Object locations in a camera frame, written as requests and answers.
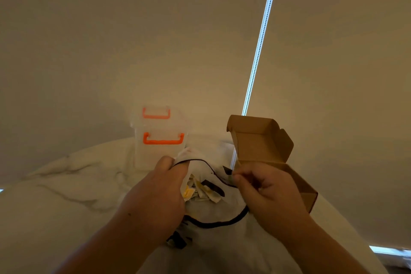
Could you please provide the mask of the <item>person's right forearm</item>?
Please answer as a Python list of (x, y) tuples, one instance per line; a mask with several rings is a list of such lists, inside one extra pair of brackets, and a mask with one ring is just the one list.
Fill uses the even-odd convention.
[(303, 274), (370, 274), (310, 216), (281, 240)]

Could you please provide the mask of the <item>person's left forearm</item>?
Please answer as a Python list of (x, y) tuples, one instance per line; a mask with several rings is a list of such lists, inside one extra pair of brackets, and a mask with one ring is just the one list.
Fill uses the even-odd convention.
[(136, 274), (173, 232), (147, 212), (119, 210), (53, 274)]

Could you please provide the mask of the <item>white LED light strip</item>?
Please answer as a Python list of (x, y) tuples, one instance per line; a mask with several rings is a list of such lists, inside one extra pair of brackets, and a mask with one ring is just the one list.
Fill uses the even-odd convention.
[(252, 68), (249, 76), (249, 82), (247, 85), (247, 90), (246, 90), (246, 95), (244, 98), (244, 105), (243, 105), (243, 110), (241, 112), (241, 116), (246, 116), (249, 108), (249, 103), (253, 91), (253, 86), (255, 82), (255, 77), (259, 65), (259, 60), (261, 56), (261, 51), (263, 48), (263, 43), (264, 43), (264, 38), (267, 30), (267, 25), (270, 17), (270, 12), (272, 8), (273, 0), (266, 0), (265, 7), (264, 7), (264, 14), (261, 22), (261, 27), (259, 30), (259, 37), (256, 45), (256, 50), (253, 58), (253, 63), (252, 63)]

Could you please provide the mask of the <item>bright window strip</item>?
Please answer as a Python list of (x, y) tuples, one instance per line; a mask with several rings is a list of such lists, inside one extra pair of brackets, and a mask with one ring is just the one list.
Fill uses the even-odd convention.
[(372, 245), (369, 247), (384, 266), (411, 270), (411, 249)]

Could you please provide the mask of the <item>white cloth bag black zipper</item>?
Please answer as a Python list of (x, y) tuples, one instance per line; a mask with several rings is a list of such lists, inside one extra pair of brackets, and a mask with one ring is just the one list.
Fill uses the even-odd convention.
[(285, 247), (250, 214), (231, 169), (193, 148), (180, 152), (175, 164), (186, 161), (183, 184), (192, 174), (222, 200), (185, 202), (182, 223), (137, 274), (302, 274)]

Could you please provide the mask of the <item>person's right hand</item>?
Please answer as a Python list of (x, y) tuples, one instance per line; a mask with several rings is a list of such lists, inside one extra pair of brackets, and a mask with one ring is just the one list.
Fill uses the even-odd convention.
[(254, 184), (258, 196), (244, 198), (244, 201), (259, 225), (280, 242), (301, 218), (309, 216), (294, 180), (285, 171), (250, 162), (233, 173), (252, 174), (258, 181)]

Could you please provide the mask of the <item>person's left hand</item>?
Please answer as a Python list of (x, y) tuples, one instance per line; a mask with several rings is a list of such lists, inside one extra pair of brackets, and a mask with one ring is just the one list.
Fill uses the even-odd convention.
[(127, 193), (116, 216), (126, 217), (132, 232), (144, 242), (156, 246), (166, 241), (186, 212), (180, 188), (188, 168), (186, 161), (163, 175), (152, 170)]

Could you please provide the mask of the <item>open brown cardboard box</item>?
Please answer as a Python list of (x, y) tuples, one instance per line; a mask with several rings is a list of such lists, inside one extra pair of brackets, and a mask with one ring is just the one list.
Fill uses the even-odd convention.
[(318, 192), (287, 164), (294, 143), (274, 119), (231, 115), (226, 130), (232, 136), (240, 165), (262, 162), (289, 173), (307, 211), (312, 211)]

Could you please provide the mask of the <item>bundle of paper tags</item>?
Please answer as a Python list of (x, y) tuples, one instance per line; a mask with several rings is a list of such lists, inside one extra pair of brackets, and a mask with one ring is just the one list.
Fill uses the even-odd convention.
[(182, 197), (185, 202), (192, 201), (211, 201), (218, 203), (222, 196), (216, 191), (203, 183), (200, 183), (192, 174), (189, 176), (187, 183), (182, 185)]

